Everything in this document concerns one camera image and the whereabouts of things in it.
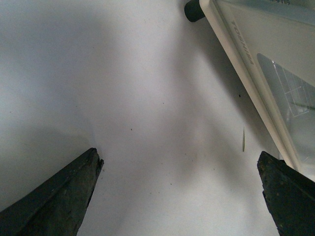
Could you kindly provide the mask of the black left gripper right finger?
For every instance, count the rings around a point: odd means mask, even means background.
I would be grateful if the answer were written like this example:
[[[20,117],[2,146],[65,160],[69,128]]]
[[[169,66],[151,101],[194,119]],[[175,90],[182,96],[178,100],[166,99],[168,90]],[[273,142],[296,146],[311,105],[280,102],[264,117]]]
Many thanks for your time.
[[[315,234],[315,183],[262,151],[257,168],[263,197],[281,236]]]

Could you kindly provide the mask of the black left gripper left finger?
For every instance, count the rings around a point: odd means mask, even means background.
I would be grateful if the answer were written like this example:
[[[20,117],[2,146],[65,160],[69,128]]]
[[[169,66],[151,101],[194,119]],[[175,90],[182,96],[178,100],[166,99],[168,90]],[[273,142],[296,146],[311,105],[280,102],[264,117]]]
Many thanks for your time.
[[[90,148],[0,213],[2,236],[77,235],[104,161]]]

